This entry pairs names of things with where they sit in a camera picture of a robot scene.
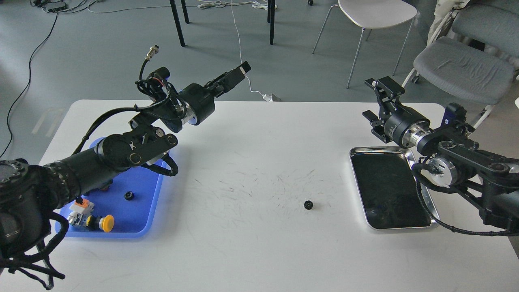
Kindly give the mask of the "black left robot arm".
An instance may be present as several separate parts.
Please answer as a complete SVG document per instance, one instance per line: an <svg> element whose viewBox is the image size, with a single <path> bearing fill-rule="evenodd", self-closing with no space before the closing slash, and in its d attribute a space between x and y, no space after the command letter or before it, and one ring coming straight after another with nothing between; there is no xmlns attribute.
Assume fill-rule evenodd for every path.
<svg viewBox="0 0 519 292"><path fill-rule="evenodd" d="M178 144L176 133L185 123L198 125L215 110L215 98L232 90L251 70L248 62L222 73L205 85L190 84L177 91L165 67L143 77L138 90L152 100L148 107L120 107L100 115L70 157L44 166L24 159L1 161L1 270L17 271L39 281L46 290L54 278L64 279L50 264L50 253L72 224L110 231L111 216L92 217L83 195L107 189L113 178L143 167L173 177L178 166L169 150Z"/></svg>

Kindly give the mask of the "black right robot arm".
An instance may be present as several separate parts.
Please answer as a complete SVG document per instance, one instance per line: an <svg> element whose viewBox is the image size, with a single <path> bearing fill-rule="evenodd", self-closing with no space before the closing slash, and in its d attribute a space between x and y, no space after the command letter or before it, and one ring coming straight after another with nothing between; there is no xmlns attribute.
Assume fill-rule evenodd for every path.
<svg viewBox="0 0 519 292"><path fill-rule="evenodd" d="M400 102L404 88L391 77L365 81L376 95L379 114L363 112L372 134L384 143L401 148L415 147L422 159L411 167L416 188L425 186L440 193L457 193L478 209L486 225L499 232L476 232L453 227L434 216L439 225L452 232L478 236L518 235L518 160L484 151L469 138L474 127L466 121L466 110L450 103L440 127L432 129L430 120Z"/></svg>

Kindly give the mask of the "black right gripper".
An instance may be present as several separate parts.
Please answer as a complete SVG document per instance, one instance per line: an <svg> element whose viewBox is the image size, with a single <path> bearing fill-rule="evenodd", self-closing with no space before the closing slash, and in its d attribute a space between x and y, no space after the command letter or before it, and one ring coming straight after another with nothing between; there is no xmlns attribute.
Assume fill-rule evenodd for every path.
<svg viewBox="0 0 519 292"><path fill-rule="evenodd" d="M400 103L405 89L391 77L369 78L365 85L374 91L380 110L379 118L371 110L362 115L369 121L371 133L382 142L393 141L401 148L411 148L431 132L430 120Z"/></svg>

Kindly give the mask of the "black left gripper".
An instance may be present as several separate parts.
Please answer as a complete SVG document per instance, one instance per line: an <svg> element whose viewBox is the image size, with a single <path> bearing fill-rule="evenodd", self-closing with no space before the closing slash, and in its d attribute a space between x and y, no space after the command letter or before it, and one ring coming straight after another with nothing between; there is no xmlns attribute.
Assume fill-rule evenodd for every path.
<svg viewBox="0 0 519 292"><path fill-rule="evenodd" d="M221 76L215 78L214 81L200 84L190 84L179 92L178 97L184 101L187 106L187 113L182 119L182 123L191 125L199 125L209 115L215 111L215 98L227 93L235 88L241 81L245 79L247 72L251 70L248 61L244 61L238 67L224 72Z"/></svg>

